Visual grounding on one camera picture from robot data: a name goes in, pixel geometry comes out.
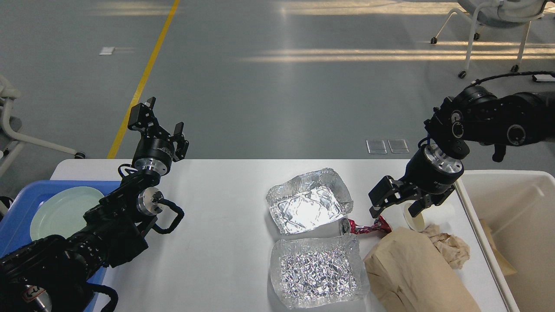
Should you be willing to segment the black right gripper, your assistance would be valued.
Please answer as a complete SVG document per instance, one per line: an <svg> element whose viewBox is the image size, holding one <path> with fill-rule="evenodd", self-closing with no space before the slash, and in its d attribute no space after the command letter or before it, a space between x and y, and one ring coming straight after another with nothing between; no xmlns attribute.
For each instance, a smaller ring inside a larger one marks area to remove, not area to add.
<svg viewBox="0 0 555 312"><path fill-rule="evenodd" d="M400 180L384 176L369 192L372 218L391 205L416 200L408 208L415 218L431 205L439 206L454 191L454 183L464 173L462 161L447 156L437 145L422 145L409 160Z"/></svg>

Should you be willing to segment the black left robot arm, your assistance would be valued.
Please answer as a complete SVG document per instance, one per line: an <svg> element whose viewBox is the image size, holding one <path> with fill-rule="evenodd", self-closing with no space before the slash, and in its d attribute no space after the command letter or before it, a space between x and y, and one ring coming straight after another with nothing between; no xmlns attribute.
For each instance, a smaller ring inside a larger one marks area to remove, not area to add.
<svg viewBox="0 0 555 312"><path fill-rule="evenodd" d="M120 186L86 211L85 227L65 238L49 235L1 258L3 312L83 312L95 294L109 301L102 310L113 312L117 292L90 283L100 268L128 263L148 247L150 230L172 233L185 213L165 199L157 186L173 162L183 160L189 142L184 124L166 131L154 115L155 97L133 106L127 128L140 132L131 169Z"/></svg>

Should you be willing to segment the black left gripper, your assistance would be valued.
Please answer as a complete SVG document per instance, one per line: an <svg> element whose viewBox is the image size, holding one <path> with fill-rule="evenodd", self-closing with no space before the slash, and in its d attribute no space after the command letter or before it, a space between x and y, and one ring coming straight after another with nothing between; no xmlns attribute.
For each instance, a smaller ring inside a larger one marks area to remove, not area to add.
<svg viewBox="0 0 555 312"><path fill-rule="evenodd" d="M186 158L189 141L184 138L184 122L175 124L173 136L159 124L154 115L156 97L131 108L127 128L141 133L131 167L136 170L151 170L160 176L167 175L173 163Z"/></svg>

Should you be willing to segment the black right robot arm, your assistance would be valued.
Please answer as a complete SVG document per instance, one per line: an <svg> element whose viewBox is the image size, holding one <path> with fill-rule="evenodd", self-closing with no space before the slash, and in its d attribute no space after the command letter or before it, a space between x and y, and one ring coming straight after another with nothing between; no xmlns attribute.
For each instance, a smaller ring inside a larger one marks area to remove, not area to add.
<svg viewBox="0 0 555 312"><path fill-rule="evenodd" d="M554 91L522 91L496 97L482 83L499 75L476 79L456 97L446 97L424 121L427 135L409 160L404 176L384 176L369 192L371 217L408 200L416 217L439 206L451 195L464 173L462 160L470 154L468 141L493 146L492 160L501 162L508 146L520 147L554 140Z"/></svg>

